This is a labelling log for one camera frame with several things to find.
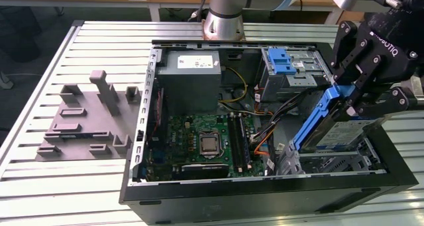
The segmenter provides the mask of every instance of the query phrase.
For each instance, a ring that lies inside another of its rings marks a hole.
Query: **screw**
[[[395,9],[400,9],[403,7],[403,2],[399,0],[386,0],[386,4]]]
[[[418,55],[418,53],[415,53],[414,51],[411,51],[410,57],[414,58],[414,59],[416,59],[416,58],[419,57],[419,55]]]

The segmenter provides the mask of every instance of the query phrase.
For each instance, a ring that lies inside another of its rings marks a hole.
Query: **blue drive bay latch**
[[[268,58],[274,66],[274,74],[295,75],[296,68],[292,67],[292,58],[287,54],[286,49],[268,49]]]

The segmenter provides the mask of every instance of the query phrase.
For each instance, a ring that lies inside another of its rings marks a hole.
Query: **black cable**
[[[304,1],[303,0],[299,0],[300,1],[300,11],[304,10]]]
[[[204,8],[206,2],[207,2],[207,0],[202,0],[202,4],[200,4],[199,10],[198,10],[198,21],[199,22],[202,21],[202,10]]]

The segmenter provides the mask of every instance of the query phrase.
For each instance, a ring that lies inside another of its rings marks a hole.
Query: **slotted aluminum workbench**
[[[338,29],[287,24],[247,24],[244,28],[247,40],[331,44]],[[35,162],[36,149],[62,103],[63,84],[78,83],[82,91],[95,91],[90,73],[106,70],[116,90],[135,84],[143,88],[151,40],[202,38],[200,24],[183,22],[86,22],[71,28],[0,148],[2,226],[143,225],[118,203],[124,159]],[[344,214],[202,225],[424,225],[424,113],[400,116],[384,127],[420,182],[410,191],[386,195]]]

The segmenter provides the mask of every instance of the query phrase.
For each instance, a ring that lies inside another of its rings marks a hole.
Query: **white paper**
[[[212,56],[179,56],[179,69],[208,69],[214,68]]]

